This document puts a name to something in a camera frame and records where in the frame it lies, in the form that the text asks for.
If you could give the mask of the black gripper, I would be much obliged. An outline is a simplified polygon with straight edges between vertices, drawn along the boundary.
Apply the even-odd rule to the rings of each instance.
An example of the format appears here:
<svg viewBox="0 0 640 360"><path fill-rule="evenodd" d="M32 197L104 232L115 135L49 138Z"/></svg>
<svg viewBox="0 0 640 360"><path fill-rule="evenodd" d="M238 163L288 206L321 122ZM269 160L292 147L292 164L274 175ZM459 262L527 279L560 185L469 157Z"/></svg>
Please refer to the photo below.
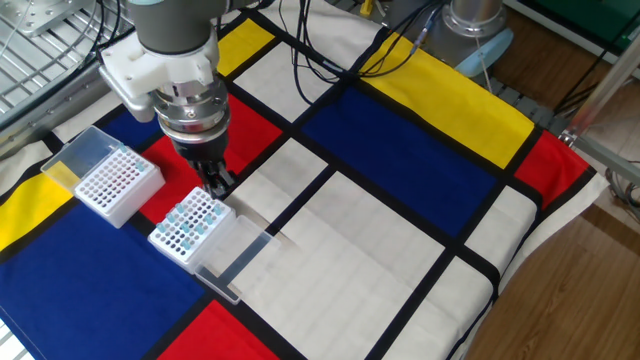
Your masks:
<svg viewBox="0 0 640 360"><path fill-rule="evenodd" d="M200 133L171 131L170 138L176 152L192 161L203 190L213 199L218 199L221 193L228 193L237 183L237 176L227 170L223 160L229 144L227 129Z"/></svg>

